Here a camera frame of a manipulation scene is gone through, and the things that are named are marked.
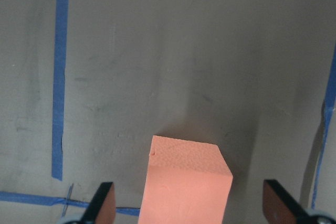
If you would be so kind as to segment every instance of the orange foam block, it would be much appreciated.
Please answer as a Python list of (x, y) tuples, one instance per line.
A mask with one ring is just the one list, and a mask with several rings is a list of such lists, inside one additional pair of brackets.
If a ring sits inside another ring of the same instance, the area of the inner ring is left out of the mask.
[(221, 224), (232, 179), (217, 145), (153, 136), (138, 224)]

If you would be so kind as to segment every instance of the vertical blue tape strip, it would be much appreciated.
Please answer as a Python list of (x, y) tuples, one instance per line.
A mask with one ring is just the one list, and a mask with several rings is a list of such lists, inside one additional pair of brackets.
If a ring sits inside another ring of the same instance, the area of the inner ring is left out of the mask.
[[(87, 208), (89, 203), (67, 198), (38, 196), (31, 194), (18, 194), (0, 191), (0, 201), (34, 204), (41, 206), (68, 205), (74, 207)], [(139, 216), (139, 208), (117, 207), (116, 212), (123, 215)]]
[(333, 59), (332, 59), (332, 63), (331, 63), (331, 69), (330, 69), (330, 74), (329, 74), (327, 91), (326, 91), (325, 94), (326, 95), (324, 97), (324, 112), (323, 112), (323, 126), (324, 126), (323, 140), (322, 140), (321, 151), (320, 151), (319, 160), (318, 160), (317, 168), (316, 168), (314, 189), (313, 189), (313, 195), (312, 195), (312, 201), (311, 201), (311, 208), (312, 209), (315, 209), (321, 165), (322, 165), (325, 146), (327, 144), (329, 124), (330, 124), (330, 121), (331, 121), (332, 112), (334, 110), (334, 105), (335, 105), (335, 98), (336, 98), (336, 46), (335, 46), (334, 55), (333, 55)]
[(65, 62), (67, 54), (67, 26), (69, 0), (56, 0), (54, 89), (52, 117), (52, 168), (53, 178), (62, 180), (64, 126)]

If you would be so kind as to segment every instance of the orange block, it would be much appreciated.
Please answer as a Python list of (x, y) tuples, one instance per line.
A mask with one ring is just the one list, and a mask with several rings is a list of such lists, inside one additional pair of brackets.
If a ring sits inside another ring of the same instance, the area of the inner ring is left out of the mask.
[(221, 224), (232, 179), (217, 145), (153, 136), (138, 224)]

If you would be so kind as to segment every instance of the blue tape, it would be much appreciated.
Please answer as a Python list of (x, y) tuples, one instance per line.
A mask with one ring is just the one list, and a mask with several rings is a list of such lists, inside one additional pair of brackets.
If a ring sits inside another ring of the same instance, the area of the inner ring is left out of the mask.
[(330, 121), (331, 121), (331, 117), (332, 117), (332, 113), (333, 113), (334, 105), (335, 105), (335, 98), (336, 98), (336, 46), (335, 46), (334, 55), (333, 55), (333, 59), (332, 59), (332, 63), (331, 63), (329, 80), (328, 80), (328, 85), (327, 85), (327, 91), (326, 91), (325, 94), (326, 95), (324, 97), (324, 111), (323, 111), (323, 126), (324, 126), (323, 140), (322, 140), (321, 151), (320, 151), (319, 160), (318, 160), (317, 168), (316, 168), (314, 189), (313, 189), (313, 195), (312, 195), (312, 201), (311, 201), (311, 208), (312, 209), (315, 209), (321, 165), (322, 165), (325, 146), (327, 144), (329, 124), (330, 124)]
[(69, 0), (56, 0), (51, 175), (60, 181), (62, 181), (63, 170), (62, 136), (64, 126), (68, 3)]
[[(38, 196), (31, 194), (18, 194), (0, 191), (0, 201), (34, 204), (41, 206), (68, 205), (73, 207), (87, 208), (89, 203), (67, 198)], [(117, 207), (116, 212), (123, 215), (139, 216), (139, 208)]]

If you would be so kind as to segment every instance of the blue tape strip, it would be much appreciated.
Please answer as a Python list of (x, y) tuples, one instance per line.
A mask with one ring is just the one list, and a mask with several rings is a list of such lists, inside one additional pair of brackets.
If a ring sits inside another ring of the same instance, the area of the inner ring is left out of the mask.
[(324, 112), (323, 112), (323, 122), (324, 122), (323, 140), (322, 140), (322, 147), (321, 147), (319, 160), (318, 160), (317, 168), (316, 168), (314, 189), (313, 189), (313, 195), (312, 195), (312, 201), (311, 201), (311, 208), (312, 209), (315, 209), (321, 165), (322, 165), (325, 145), (327, 143), (329, 124), (330, 124), (330, 121), (331, 121), (332, 112), (334, 110), (334, 105), (335, 105), (335, 98), (336, 98), (336, 47), (335, 47), (335, 50), (334, 50), (334, 56), (333, 56), (332, 63), (331, 63), (331, 69), (330, 69), (330, 74), (329, 74), (327, 91), (326, 91), (325, 94), (326, 95), (324, 97)]
[(56, 0), (54, 91), (52, 117), (52, 167), (51, 175), (62, 181), (64, 126), (65, 62), (67, 53), (67, 23), (69, 0)]
[[(0, 201), (34, 204), (41, 206), (68, 205), (73, 207), (87, 208), (89, 203), (67, 198), (38, 196), (31, 194), (18, 194), (0, 191)], [(117, 207), (116, 212), (123, 215), (139, 216), (139, 208)]]

